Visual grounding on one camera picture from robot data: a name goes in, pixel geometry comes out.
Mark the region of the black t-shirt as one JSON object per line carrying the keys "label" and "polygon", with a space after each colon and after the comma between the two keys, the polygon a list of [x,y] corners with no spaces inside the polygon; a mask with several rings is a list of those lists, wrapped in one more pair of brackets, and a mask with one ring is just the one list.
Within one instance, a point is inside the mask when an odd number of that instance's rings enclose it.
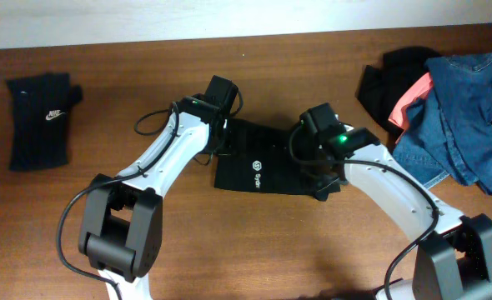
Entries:
{"label": "black t-shirt", "polygon": [[226,142],[218,152],[217,189],[304,195],[325,202],[341,191],[335,176],[314,175],[289,155],[289,132],[243,119],[228,122]]}

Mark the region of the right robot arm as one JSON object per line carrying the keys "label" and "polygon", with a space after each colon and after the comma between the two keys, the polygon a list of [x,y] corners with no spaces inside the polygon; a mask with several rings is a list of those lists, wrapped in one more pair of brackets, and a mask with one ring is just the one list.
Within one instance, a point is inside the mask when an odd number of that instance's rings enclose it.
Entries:
{"label": "right robot arm", "polygon": [[492,300],[492,220],[467,217],[440,200],[391,156],[367,128],[339,121],[328,103],[302,113],[294,133],[312,142],[307,168],[330,170],[368,195],[410,243],[372,296],[388,299]]}

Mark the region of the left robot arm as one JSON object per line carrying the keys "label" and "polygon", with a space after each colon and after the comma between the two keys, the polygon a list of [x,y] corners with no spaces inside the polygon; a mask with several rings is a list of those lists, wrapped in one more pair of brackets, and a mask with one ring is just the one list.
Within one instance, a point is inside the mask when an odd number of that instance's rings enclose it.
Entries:
{"label": "left robot arm", "polygon": [[162,244],[163,199],[189,161],[223,147],[238,87],[213,76],[202,94],[172,105],[157,139],[115,177],[90,184],[78,250],[111,299],[149,299],[148,273]]}

